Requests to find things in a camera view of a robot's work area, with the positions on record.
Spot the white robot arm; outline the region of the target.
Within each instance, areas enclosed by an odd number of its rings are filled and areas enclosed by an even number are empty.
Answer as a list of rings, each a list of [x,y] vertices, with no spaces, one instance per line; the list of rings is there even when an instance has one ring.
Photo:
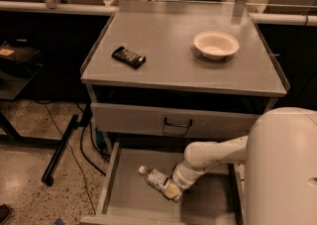
[[[281,107],[247,136],[193,142],[172,173],[182,189],[218,164],[245,166],[244,225],[317,225],[317,112]]]

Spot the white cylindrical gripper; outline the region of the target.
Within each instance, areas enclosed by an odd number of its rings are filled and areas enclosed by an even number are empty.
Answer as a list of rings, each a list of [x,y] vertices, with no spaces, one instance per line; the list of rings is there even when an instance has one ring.
[[[204,169],[194,169],[188,163],[178,164],[172,172],[172,180],[164,192],[164,196],[168,199],[179,200],[182,195],[182,190],[190,188],[196,180],[205,174]]]

